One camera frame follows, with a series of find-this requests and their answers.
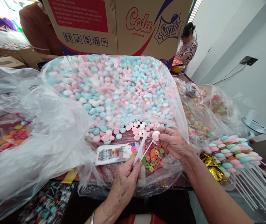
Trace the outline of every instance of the bracelet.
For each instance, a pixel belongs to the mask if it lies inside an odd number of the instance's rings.
[[[92,215],[90,216],[89,224],[94,224],[95,211],[96,211],[96,209],[93,211]]]

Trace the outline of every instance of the electrical outlet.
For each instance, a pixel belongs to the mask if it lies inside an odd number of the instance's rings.
[[[246,56],[243,58],[243,60],[240,61],[240,64],[247,64],[247,62],[251,59],[252,57]]]
[[[253,65],[258,59],[257,58],[251,58],[248,62],[247,65],[251,66]]]

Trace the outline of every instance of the brown shirt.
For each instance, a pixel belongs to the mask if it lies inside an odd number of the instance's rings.
[[[36,52],[64,55],[49,17],[37,2],[24,7],[19,11],[19,15],[23,32]]]

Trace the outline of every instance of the gold foil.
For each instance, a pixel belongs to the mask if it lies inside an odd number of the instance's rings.
[[[204,153],[200,156],[200,158],[217,181],[228,181],[228,178],[225,176],[219,166],[215,163],[216,159],[213,156]]]

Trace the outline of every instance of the cardboard box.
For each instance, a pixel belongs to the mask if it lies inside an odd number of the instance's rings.
[[[18,61],[24,63],[29,68],[34,68],[39,70],[37,67],[37,63],[41,62],[40,55],[34,51],[34,49],[21,49],[21,50],[9,50],[9,49],[1,49],[1,56],[11,56]]]
[[[44,0],[65,55],[149,55],[171,68],[192,0]]]
[[[26,68],[25,64],[18,61],[17,59],[7,56],[7,57],[0,57],[0,67],[5,68]]]

